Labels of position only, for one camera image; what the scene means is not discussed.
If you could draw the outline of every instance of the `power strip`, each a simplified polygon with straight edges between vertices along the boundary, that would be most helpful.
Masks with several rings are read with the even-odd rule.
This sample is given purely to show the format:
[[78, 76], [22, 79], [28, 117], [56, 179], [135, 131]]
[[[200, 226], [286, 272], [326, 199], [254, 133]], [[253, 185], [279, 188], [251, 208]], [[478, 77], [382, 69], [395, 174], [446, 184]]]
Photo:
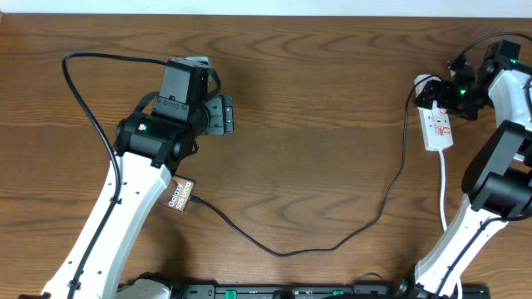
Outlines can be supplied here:
[[[417, 83], [429, 75], [419, 75], [414, 83]], [[440, 80], [438, 78], [423, 81], [416, 87], [416, 96], [418, 96], [430, 80]], [[444, 150], [453, 145], [451, 123], [449, 115], [443, 108], [438, 108], [437, 102], [432, 102], [432, 109], [418, 108], [421, 120], [421, 130], [423, 131], [423, 142], [425, 150], [438, 151]]]

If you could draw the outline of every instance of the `white cable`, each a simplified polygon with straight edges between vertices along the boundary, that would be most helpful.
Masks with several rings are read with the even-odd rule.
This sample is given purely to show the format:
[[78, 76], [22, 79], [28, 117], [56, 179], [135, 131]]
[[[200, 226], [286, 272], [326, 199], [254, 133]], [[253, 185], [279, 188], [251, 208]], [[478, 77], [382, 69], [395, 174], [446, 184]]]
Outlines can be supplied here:
[[[445, 232], [447, 230], [447, 221], [446, 221], [446, 160], [443, 157], [443, 149], [438, 150], [438, 154], [440, 154], [440, 169], [441, 169], [441, 186], [440, 186], [440, 219], [441, 219], [441, 227], [443, 228], [443, 231]], [[462, 292], [462, 282], [460, 281], [460, 278], [456, 279], [456, 299], [462, 299], [463, 292]]]

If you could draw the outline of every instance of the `green connector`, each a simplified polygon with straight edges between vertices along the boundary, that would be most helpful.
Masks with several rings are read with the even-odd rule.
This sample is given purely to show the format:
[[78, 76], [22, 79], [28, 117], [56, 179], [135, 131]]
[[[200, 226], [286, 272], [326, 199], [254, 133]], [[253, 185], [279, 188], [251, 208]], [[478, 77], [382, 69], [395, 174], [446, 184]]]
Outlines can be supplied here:
[[225, 291], [225, 299], [236, 299], [236, 291]]

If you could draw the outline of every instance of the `black wire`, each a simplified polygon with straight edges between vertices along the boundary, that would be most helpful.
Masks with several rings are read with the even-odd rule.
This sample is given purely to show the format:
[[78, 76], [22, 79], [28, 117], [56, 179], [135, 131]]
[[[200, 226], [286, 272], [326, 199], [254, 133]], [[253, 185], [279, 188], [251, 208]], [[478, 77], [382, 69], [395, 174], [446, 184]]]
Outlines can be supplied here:
[[287, 253], [279, 253], [275, 252], [274, 250], [267, 248], [259, 241], [255, 240], [251, 236], [249, 236], [246, 232], [244, 232], [242, 229], [240, 229], [236, 224], [234, 224], [229, 217], [227, 217], [222, 211], [220, 211], [218, 208], [216, 208], [214, 205], [204, 201], [203, 199], [192, 195], [190, 201], [194, 203], [200, 203], [206, 206], [207, 208], [210, 208], [215, 213], [217, 213], [232, 229], [234, 229], [237, 233], [241, 234], [244, 238], [247, 238], [251, 243], [255, 244], [258, 248], [264, 250], [265, 252], [273, 255], [274, 257], [291, 257], [294, 255], [302, 254], [302, 253], [309, 253], [309, 252], [333, 252], [337, 249], [339, 249], [345, 242], [349, 241], [351, 238], [357, 236], [358, 234], [364, 232], [365, 230], [372, 227], [375, 223], [379, 221], [379, 219], [382, 216], [382, 212], [384, 211], [384, 207], [386, 206], [387, 200], [390, 196], [390, 193], [392, 192], [393, 186], [396, 184], [397, 180], [399, 179], [399, 175], [401, 175], [402, 171], [405, 168], [405, 158], [406, 158], [406, 128], [408, 125], [408, 103], [410, 102], [410, 98], [412, 94], [414, 93], [414, 90], [418, 85], [420, 85], [423, 81], [426, 81], [429, 78], [437, 77], [441, 80], [439, 76], [436, 75], [430, 75], [426, 78], [423, 78], [423, 80], [417, 82], [414, 87], [410, 90], [410, 93], [408, 94], [408, 97], [406, 98], [406, 104], [405, 104], [405, 124], [403, 126], [402, 131], [402, 157], [401, 157], [401, 167], [399, 168], [399, 171], [396, 174], [396, 177], [392, 180], [392, 183], [390, 184], [390, 187], [388, 188], [388, 191], [386, 192], [386, 195], [384, 196], [384, 199], [382, 200], [381, 207], [379, 208], [377, 216], [364, 225], [363, 227], [359, 228], [358, 230], [354, 231], [353, 233], [349, 234], [347, 237], [345, 237], [340, 243], [338, 243], [336, 246], [332, 248], [314, 248], [314, 249], [303, 249], [303, 250], [297, 250], [294, 252], [287, 252]]
[[89, 118], [91, 123], [96, 128], [98, 135], [100, 136], [101, 140], [103, 141], [104, 146], [106, 147], [107, 154], [109, 154], [109, 157], [111, 158], [111, 164], [115, 171], [115, 192], [113, 194], [113, 198], [111, 199], [109, 208], [107, 208], [107, 211], [104, 214], [103, 218], [101, 219], [100, 224], [96, 228], [96, 231], [94, 232], [94, 235], [92, 236], [92, 239], [89, 242], [89, 245], [87, 246], [85, 252], [83, 253], [83, 256], [81, 257], [80, 263], [76, 269], [76, 273], [74, 274], [74, 277], [69, 282], [70, 289], [68, 290], [68, 296], [67, 296], [68, 299], [72, 299], [74, 296], [74, 292], [76, 291], [78, 287], [78, 282], [79, 282], [80, 276], [83, 273], [83, 267], [85, 266], [86, 260], [91, 255], [92, 249], [94, 248], [94, 245], [96, 244], [96, 241], [98, 240], [98, 237], [100, 237], [101, 231], [103, 230], [103, 228], [105, 227], [107, 223], [107, 220], [111, 216], [111, 213], [113, 211], [113, 208], [116, 205], [116, 202], [118, 201], [118, 197], [121, 191], [120, 169], [118, 167], [118, 162], [116, 161], [116, 157], [115, 157], [111, 142], [109, 142], [109, 140], [107, 139], [106, 133], [101, 128], [100, 124], [96, 120], [96, 117], [92, 114], [91, 109], [89, 109], [89, 107], [87, 106], [83, 98], [81, 98], [79, 91], [77, 91], [77, 88], [74, 86], [74, 83], [72, 82], [72, 79], [70, 78], [70, 74], [68, 73], [67, 63], [68, 63], [68, 60], [73, 57], [100, 57], [100, 58], [110, 58], [110, 59], [116, 59], [116, 60], [122, 60], [122, 61], [149, 62], [149, 63], [160, 64], [163, 66], [166, 65], [166, 63], [164, 62], [157, 61], [154, 59], [136, 58], [136, 57], [129, 57], [129, 56], [103, 54], [103, 53], [78, 52], [78, 53], [67, 54], [65, 55], [65, 57], [63, 57], [62, 70], [63, 70], [63, 75], [65, 76], [66, 83], [68, 84], [68, 87], [70, 87], [70, 90], [72, 91], [72, 94], [74, 95], [74, 97], [76, 97], [77, 102], [79, 103], [83, 111], [85, 111], [87, 117]]
[[362, 274], [361, 276], [359, 276], [354, 282], [352, 282], [352, 286], [351, 286], [351, 290], [352, 290], [352, 293], [354, 294], [355, 293], [355, 287], [357, 286], [357, 284], [364, 278], [366, 277], [379, 277], [381, 278], [381, 281], [385, 281], [384, 278], [382, 278], [382, 276], [380, 276], [378, 273], [375, 273], [375, 272], [367, 272], [367, 273], [364, 273]]
[[464, 51], [462, 51], [458, 57], [464, 55], [467, 51], [471, 50], [474, 46], [476, 46], [477, 44], [479, 44], [480, 42], [483, 42], [487, 39], [490, 39], [492, 37], [502, 37], [502, 36], [514, 36], [514, 37], [523, 37], [529, 41], [532, 42], [532, 37], [529, 37], [527, 36], [526, 34], [523, 34], [523, 33], [519, 33], [519, 32], [498, 32], [498, 33], [493, 33], [493, 34], [489, 34], [485, 37], [481, 37], [479, 38], [478, 40], [476, 40], [475, 42], [473, 42], [472, 44], [470, 44], [469, 46], [467, 46]]
[[222, 88], [222, 81], [219, 79], [218, 73], [214, 68], [209, 69], [209, 75], [213, 78], [216, 88], [207, 94], [207, 100], [213, 99], [218, 95], [219, 90]]
[[523, 89], [525, 90], [525, 99], [526, 99], [526, 105], [529, 107], [530, 115], [532, 115], [532, 99], [530, 99], [530, 85], [532, 83], [532, 76], [526, 81], [525, 87]]
[[139, 101], [139, 104], [136, 105], [135, 109], [133, 110], [134, 112], [142, 112], [144, 110], [144, 108], [146, 108], [148, 106], [148, 104], [150, 104], [151, 100], [153, 100], [156, 96], [159, 96], [159, 92], [158, 91], [152, 91], [150, 93], [147, 93], [145, 96], [143, 96], [140, 101]]

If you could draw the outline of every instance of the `wood grain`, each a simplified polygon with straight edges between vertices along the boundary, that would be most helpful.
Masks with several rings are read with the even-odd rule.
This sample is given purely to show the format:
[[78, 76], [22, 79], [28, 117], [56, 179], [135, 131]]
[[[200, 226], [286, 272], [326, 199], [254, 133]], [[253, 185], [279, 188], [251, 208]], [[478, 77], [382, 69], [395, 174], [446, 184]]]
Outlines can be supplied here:
[[[39, 293], [69, 253], [101, 190], [108, 158], [61, 73], [71, 51], [167, 59], [209, 56], [234, 96], [236, 131], [199, 138], [178, 174], [271, 248], [330, 247], [371, 220], [400, 164], [406, 94], [421, 73], [487, 33], [532, 34], [530, 20], [393, 17], [6, 15], [0, 22], [0, 292]], [[531, 63], [530, 45], [521, 59]], [[471, 51], [473, 63], [483, 46]], [[71, 73], [114, 139], [118, 121], [160, 87], [160, 66], [79, 59]], [[438, 158], [423, 149], [410, 110], [406, 169], [381, 222], [334, 253], [276, 258], [207, 208], [154, 207], [122, 281], [163, 272], [219, 283], [350, 283], [364, 272], [395, 280], [441, 235]], [[495, 128], [452, 119], [447, 213], [461, 176]], [[463, 275], [493, 298], [532, 290], [530, 223], [511, 224]]]

